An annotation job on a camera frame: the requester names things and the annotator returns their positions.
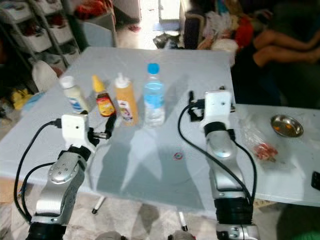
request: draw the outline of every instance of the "plastic water bottle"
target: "plastic water bottle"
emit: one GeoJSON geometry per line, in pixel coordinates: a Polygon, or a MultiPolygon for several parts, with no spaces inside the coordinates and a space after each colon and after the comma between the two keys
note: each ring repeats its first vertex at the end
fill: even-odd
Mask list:
{"type": "Polygon", "coordinates": [[[150,63],[148,65],[149,77],[144,85],[144,105],[145,105],[145,124],[155,128],[165,122],[165,86],[159,79],[159,65],[150,63]]]}

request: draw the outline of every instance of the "blue bottle cap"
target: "blue bottle cap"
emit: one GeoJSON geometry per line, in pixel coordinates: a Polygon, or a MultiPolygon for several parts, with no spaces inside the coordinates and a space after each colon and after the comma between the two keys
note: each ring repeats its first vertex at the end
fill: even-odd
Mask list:
{"type": "Polygon", "coordinates": [[[158,63],[149,63],[148,64],[148,73],[149,74],[158,74],[159,73],[159,64],[158,63]]]}

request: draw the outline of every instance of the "bottle cap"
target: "bottle cap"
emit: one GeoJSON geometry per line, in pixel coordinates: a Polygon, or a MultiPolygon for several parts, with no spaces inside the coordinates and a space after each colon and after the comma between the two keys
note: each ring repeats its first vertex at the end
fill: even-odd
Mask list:
{"type": "Polygon", "coordinates": [[[115,79],[115,87],[118,89],[125,89],[130,84],[130,80],[124,77],[121,72],[118,73],[118,77],[115,79]]]}
{"type": "Polygon", "coordinates": [[[92,83],[93,83],[93,90],[96,93],[100,93],[106,90],[104,83],[100,80],[100,78],[97,75],[92,76],[92,83]]]}
{"type": "Polygon", "coordinates": [[[64,89],[72,88],[76,85],[75,79],[73,76],[65,76],[60,79],[60,85],[64,89]]]}
{"type": "Polygon", "coordinates": [[[158,74],[159,73],[159,64],[149,63],[148,64],[148,73],[149,74],[158,74]]]}

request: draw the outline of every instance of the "metal bowl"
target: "metal bowl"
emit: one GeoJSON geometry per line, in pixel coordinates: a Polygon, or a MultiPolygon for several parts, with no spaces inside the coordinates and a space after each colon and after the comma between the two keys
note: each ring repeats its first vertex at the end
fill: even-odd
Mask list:
{"type": "Polygon", "coordinates": [[[270,123],[272,129],[283,137],[296,138],[304,133],[301,124],[291,116],[275,115],[270,123]]]}

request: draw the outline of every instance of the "bottle label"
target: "bottle label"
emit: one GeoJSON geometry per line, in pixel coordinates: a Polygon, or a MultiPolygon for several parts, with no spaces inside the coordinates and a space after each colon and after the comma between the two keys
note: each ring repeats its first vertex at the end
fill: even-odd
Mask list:
{"type": "Polygon", "coordinates": [[[81,113],[84,110],[75,97],[68,97],[68,99],[74,111],[76,111],[77,113],[81,113]]]}
{"type": "Polygon", "coordinates": [[[134,121],[134,117],[131,112],[129,103],[127,101],[118,100],[118,105],[124,121],[126,121],[127,123],[132,123],[134,121]]]}
{"type": "Polygon", "coordinates": [[[159,95],[145,95],[144,104],[150,109],[158,109],[164,105],[164,96],[159,95]]]}
{"type": "Polygon", "coordinates": [[[102,116],[108,117],[115,113],[115,108],[108,97],[97,98],[96,103],[102,116]]]}

